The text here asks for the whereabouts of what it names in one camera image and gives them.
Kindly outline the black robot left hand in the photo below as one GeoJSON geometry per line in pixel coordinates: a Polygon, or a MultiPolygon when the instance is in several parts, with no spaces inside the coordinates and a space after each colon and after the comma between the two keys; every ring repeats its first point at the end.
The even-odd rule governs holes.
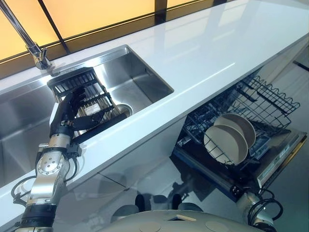
{"type": "Polygon", "coordinates": [[[90,116],[76,118],[78,109],[84,104],[85,89],[77,87],[69,92],[58,105],[53,121],[50,125],[50,137],[64,134],[72,138],[75,131],[87,130],[97,126],[103,119],[104,110],[90,116]]]}

